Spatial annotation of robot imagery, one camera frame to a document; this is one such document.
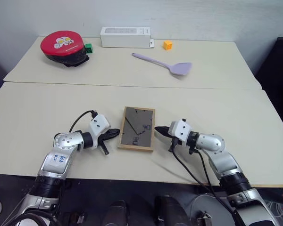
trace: purple spatula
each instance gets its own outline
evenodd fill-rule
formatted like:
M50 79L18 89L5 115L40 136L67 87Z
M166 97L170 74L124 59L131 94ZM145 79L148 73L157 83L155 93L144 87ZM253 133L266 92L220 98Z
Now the purple spatula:
M143 55L138 54L138 53L132 53L132 56L137 57L137 58L142 59L142 60L146 60L146 61L150 61L150 62L154 62L154 63L158 63L160 65L163 65L167 69L169 69L172 74L176 74L176 75L187 75L188 72L190 71L191 67L192 67L191 63L178 63L178 64L175 64L175 65L167 65L163 62L151 59L147 56L143 56Z

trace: orange cube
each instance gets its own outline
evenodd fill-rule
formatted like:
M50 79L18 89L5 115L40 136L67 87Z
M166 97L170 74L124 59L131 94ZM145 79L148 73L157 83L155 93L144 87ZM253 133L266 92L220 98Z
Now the orange cube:
M167 40L167 41L164 41L164 49L165 50L169 50L172 48L172 42Z

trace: green block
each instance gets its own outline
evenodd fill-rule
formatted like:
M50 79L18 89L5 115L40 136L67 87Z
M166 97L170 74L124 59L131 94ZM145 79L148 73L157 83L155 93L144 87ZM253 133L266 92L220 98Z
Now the green block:
M93 48L91 43L85 44L85 48L87 50L87 53L93 53Z

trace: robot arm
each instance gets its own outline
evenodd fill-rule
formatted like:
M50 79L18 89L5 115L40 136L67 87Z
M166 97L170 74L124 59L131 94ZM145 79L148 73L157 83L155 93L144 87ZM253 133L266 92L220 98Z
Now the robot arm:
M185 119L173 121L167 136L177 138L179 144L188 146L190 154L196 149L208 156L209 164L226 191L230 205L235 208L233 216L236 216L236 225L279 226L258 191L251 187L236 160L226 150L222 137L193 132L191 129Z
M93 111L92 117L87 132L76 131L55 136L53 148L45 157L34 186L25 196L15 218L28 210L49 213L56 211L62 186L77 151L88 147L95 149L100 145L105 154L109 153L103 141L116 137L119 129L110 129L110 123L102 114ZM26 225L25 220L22 220L20 225Z

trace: red lunchbox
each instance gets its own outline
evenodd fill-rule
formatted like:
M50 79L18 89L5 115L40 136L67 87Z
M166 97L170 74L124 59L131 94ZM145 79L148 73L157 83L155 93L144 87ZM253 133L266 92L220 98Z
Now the red lunchbox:
M78 66L89 60L82 37L71 31L54 32L41 42L45 56L67 67Z

